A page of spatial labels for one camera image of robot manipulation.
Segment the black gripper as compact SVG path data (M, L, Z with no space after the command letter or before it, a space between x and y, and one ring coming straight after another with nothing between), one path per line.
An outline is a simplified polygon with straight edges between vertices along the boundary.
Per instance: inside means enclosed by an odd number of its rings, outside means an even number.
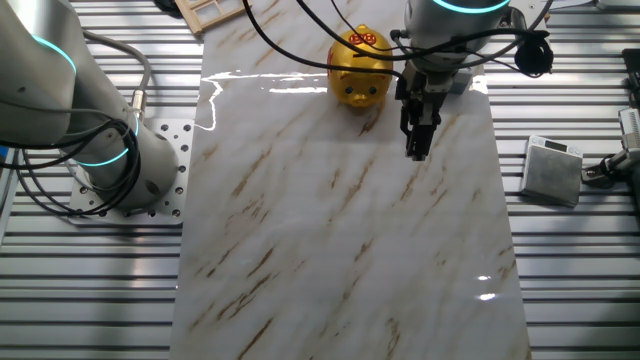
M396 85L395 98L402 102L400 129L406 136L405 155L425 160L429 155L439 116L447 93L453 85L450 71L425 71L406 63ZM414 127L417 127L416 142Z

